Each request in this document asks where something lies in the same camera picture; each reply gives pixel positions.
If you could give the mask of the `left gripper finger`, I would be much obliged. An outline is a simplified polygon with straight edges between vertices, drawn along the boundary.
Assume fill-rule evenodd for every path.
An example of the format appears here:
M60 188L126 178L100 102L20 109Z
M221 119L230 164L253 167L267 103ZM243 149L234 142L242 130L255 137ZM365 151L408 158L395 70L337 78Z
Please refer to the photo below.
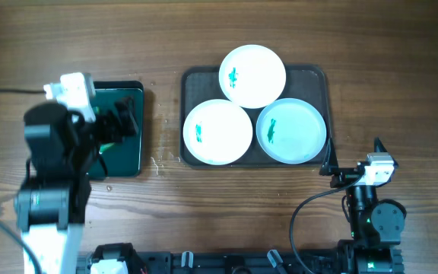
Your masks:
M124 136L134 136L138 133L138 124L132 114L122 115L122 134Z
M123 126L134 126L135 115L133 113L134 99L131 97L123 97L114 103L118 117Z

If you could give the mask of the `white plate top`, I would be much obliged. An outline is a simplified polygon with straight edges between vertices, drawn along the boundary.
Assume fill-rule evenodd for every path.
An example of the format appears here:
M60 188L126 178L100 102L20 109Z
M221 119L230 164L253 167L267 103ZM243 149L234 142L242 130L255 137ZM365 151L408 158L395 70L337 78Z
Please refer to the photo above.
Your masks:
M286 85L286 68L271 49L244 45L226 55L218 82L227 99L247 109L258 109L280 97Z

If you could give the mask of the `green yellow sponge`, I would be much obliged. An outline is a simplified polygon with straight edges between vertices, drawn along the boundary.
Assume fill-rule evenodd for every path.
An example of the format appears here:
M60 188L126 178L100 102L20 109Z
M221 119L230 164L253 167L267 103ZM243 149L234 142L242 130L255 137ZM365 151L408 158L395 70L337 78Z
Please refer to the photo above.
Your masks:
M108 144L101 145L100 149L99 149L99 154L101 155L102 153L104 153L105 151L109 150L113 146L114 146L114 143L108 143Z

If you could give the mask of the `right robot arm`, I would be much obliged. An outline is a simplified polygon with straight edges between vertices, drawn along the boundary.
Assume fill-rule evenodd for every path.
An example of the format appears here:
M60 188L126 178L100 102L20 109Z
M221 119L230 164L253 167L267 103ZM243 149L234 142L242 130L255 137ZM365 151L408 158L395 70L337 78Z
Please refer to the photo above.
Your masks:
M332 178L330 187L344 190L342 204L351 229L350 240L340 240L335 269L339 273L403 273L401 243L407 211L393 199L378 199L376 190L392 180L397 161L381 141L356 167L339 167L335 146L327 141L320 174Z

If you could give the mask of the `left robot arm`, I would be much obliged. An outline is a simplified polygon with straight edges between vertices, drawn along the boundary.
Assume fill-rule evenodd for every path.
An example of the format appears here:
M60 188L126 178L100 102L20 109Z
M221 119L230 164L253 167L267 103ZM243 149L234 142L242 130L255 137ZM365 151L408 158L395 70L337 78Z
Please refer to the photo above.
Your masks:
M24 114L24 138L30 149L26 177L14 207L27 255L37 273L74 273L90 196L88 171L100 163L102 145L120 143L138 132L132 100L88 122L78 110L57 102L39 104Z

